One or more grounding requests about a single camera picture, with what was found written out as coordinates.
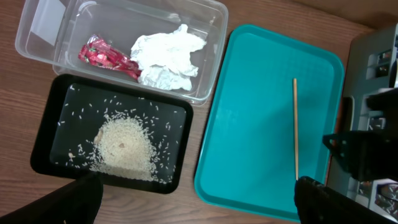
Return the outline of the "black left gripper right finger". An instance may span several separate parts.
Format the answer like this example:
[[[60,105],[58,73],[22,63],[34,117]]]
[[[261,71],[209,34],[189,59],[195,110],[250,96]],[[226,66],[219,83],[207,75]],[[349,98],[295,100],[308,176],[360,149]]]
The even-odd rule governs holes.
[[[301,224],[395,223],[307,176],[296,181],[294,202]]]

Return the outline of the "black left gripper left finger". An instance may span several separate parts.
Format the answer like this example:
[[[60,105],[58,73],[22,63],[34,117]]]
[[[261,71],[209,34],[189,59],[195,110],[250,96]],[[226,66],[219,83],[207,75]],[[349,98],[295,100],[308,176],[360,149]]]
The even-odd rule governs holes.
[[[93,223],[101,206],[103,183],[89,174],[1,217],[1,223]]]

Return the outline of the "cooked rice pile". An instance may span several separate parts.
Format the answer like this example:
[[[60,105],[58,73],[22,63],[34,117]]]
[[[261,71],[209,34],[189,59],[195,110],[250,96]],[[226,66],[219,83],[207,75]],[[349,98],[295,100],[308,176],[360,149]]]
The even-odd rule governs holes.
[[[133,180],[174,181],[186,111],[85,85],[70,85],[51,163]]]

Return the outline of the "red foil snack wrapper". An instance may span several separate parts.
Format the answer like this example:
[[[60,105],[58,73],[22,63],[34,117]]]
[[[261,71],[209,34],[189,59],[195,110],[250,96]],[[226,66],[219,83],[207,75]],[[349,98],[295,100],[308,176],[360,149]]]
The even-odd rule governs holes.
[[[98,35],[92,35],[88,39],[87,43],[81,48],[78,58],[99,68],[124,72],[135,80],[141,75],[137,62],[112,47]]]

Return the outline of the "white tissue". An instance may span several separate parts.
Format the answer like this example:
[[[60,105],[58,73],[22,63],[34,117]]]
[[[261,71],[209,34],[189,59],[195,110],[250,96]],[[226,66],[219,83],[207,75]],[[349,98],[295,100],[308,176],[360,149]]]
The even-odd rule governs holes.
[[[140,36],[130,53],[130,59],[141,71],[138,82],[161,90],[190,91],[191,77],[198,75],[198,67],[191,63],[190,55],[205,45],[204,39],[188,33],[186,24],[171,33]]]

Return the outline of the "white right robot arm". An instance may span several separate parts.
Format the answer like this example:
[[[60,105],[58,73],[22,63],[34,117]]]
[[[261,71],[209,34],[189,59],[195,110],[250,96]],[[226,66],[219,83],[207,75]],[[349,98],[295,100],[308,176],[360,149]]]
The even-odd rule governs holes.
[[[384,129],[348,131],[323,136],[323,144],[352,178],[362,182],[397,180],[397,89],[370,96],[369,108],[382,111]]]

